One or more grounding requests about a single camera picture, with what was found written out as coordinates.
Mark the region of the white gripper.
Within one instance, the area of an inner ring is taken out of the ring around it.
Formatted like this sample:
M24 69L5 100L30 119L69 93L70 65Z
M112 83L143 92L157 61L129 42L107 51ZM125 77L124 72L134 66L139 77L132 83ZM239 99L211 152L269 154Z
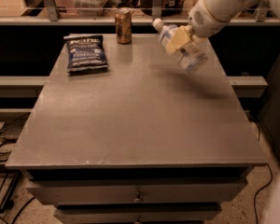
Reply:
M189 24L179 26L172 42L165 47L169 55L175 53L192 40L192 31L198 37L210 37L217 34L230 21L231 17L220 7L208 6L206 0L199 0L189 12Z

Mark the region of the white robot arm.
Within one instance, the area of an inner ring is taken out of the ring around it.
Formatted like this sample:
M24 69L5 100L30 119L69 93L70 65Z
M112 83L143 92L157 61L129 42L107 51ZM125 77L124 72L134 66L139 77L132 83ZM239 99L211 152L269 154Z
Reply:
M189 27L178 29L165 49L169 54L188 42L217 34L240 11L254 6L259 0L199 0L189 11ZM263 0L280 20L280 0Z

